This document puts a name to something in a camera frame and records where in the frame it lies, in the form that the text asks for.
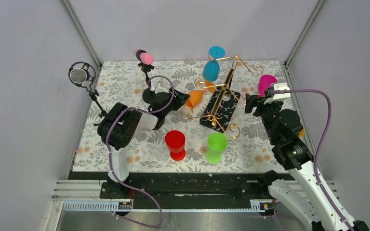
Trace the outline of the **red plastic wine glass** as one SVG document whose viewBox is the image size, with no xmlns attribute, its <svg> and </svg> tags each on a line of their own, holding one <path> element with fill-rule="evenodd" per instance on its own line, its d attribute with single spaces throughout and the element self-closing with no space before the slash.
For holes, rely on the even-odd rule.
<svg viewBox="0 0 370 231">
<path fill-rule="evenodd" d="M 186 156 L 185 135 L 178 131 L 169 131 L 165 136 L 165 143 L 170 151 L 170 157 L 175 161 L 181 161 Z"/>
</svg>

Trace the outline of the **orange plastic wine glass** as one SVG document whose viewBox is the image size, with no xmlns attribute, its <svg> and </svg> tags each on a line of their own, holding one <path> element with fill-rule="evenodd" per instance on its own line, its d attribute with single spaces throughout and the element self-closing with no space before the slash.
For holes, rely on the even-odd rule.
<svg viewBox="0 0 370 231">
<path fill-rule="evenodd" d="M 198 80 L 196 82 L 196 86 L 199 88 L 198 90 L 193 90 L 188 93 L 189 98 L 185 102 L 186 107 L 193 109 L 196 107 L 202 100 L 204 93 L 206 91 L 215 92 L 215 88 L 213 86 L 213 83 L 210 81 L 201 81 Z"/>
</svg>

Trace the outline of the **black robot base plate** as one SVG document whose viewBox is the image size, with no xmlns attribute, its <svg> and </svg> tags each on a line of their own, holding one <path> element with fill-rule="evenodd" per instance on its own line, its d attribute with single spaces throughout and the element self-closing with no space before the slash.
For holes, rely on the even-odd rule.
<svg viewBox="0 0 370 231">
<path fill-rule="evenodd" d="M 273 201 L 263 173 L 131 173 L 125 186 L 106 173 L 101 199 L 127 199 L 134 209 L 248 209 L 250 200 Z"/>
</svg>

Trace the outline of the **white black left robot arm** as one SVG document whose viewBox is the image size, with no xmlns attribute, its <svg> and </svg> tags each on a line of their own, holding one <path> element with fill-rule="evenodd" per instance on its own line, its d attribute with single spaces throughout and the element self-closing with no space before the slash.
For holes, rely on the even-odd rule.
<svg viewBox="0 0 370 231">
<path fill-rule="evenodd" d="M 130 193 L 130 185 L 125 180 L 129 176 L 127 146 L 138 128 L 158 130 L 165 123 L 165 117 L 171 111 L 180 109 L 190 98 L 189 94 L 168 89 L 157 93 L 146 89 L 142 94 L 145 103 L 149 104 L 147 111 L 129 108 L 122 103 L 116 103 L 98 126 L 97 133 L 108 149 L 108 177 L 114 181 L 112 192 L 119 198 Z"/>
</svg>

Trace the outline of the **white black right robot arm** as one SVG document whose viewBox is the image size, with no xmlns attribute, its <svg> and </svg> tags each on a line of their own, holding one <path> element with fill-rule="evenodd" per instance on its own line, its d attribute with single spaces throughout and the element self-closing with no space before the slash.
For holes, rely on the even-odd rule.
<svg viewBox="0 0 370 231">
<path fill-rule="evenodd" d="M 282 109 L 283 101 L 267 103 L 268 97 L 246 95 L 245 113 L 260 117 L 275 159 L 296 180 L 306 198 L 287 185 L 275 171 L 260 177 L 257 192 L 273 197 L 288 208 L 311 231 L 367 231 L 364 221 L 356 220 L 340 204 L 319 171 L 315 157 L 299 137 L 303 130 L 297 111 Z"/>
</svg>

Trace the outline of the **blue plastic wine glass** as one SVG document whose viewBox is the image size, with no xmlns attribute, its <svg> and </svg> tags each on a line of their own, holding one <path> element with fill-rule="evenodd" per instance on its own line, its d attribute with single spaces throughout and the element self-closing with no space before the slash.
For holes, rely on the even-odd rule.
<svg viewBox="0 0 370 231">
<path fill-rule="evenodd" d="M 207 81 L 216 81 L 220 73 L 220 65 L 217 59 L 224 58 L 225 50 L 220 46 L 212 46 L 209 48 L 209 61 L 205 64 L 202 77 Z"/>
</svg>

